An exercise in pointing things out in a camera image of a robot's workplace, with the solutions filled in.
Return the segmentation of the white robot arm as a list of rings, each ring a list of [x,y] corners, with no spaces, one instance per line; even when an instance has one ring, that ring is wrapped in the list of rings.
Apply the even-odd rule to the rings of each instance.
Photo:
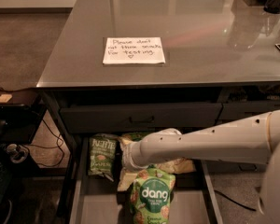
[[[123,166],[139,171],[178,158],[265,164],[257,224],[280,224],[280,110],[197,132],[174,128],[145,136],[123,149]]]

